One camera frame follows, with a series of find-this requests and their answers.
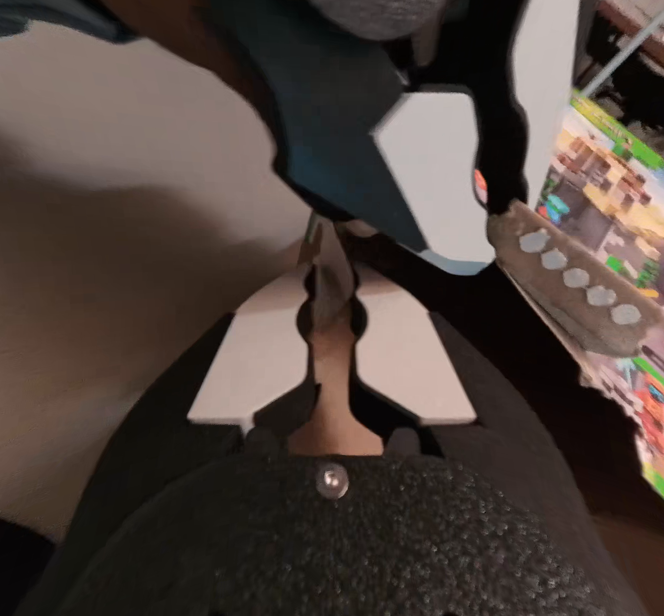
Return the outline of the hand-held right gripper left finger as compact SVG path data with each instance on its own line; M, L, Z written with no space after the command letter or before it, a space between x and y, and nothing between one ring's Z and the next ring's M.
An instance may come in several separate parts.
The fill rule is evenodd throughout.
M305 337L310 330L311 266L264 285L232 316L187 413L197 425L255 427L287 439L310 419L318 387Z

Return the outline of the green toy set box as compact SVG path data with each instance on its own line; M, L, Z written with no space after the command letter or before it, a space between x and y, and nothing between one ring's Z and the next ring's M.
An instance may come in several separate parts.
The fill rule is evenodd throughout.
M453 279L386 238L342 245L410 287L502 373L543 423L585 508L652 615L663 614L663 211L643 173L610 155L594 129L565 125L536 214L584 248L591 266L654 302L635 355L585 348L517 289L504 257Z

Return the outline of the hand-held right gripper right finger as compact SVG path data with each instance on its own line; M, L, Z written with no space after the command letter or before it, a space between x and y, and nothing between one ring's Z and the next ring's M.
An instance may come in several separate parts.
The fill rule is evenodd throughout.
M396 434L417 451L440 451L435 429L468 425L477 415L432 316L374 269L356 267L354 275L351 413L385 449Z

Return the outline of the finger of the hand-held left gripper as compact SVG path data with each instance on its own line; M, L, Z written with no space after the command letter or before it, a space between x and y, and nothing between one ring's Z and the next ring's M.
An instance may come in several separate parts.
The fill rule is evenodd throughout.
M527 0L513 44L514 88L525 111L527 205L536 207L567 113L580 0Z
M402 95L372 137L424 240L397 241L444 272L474 276L495 258L475 192L474 103L461 92Z

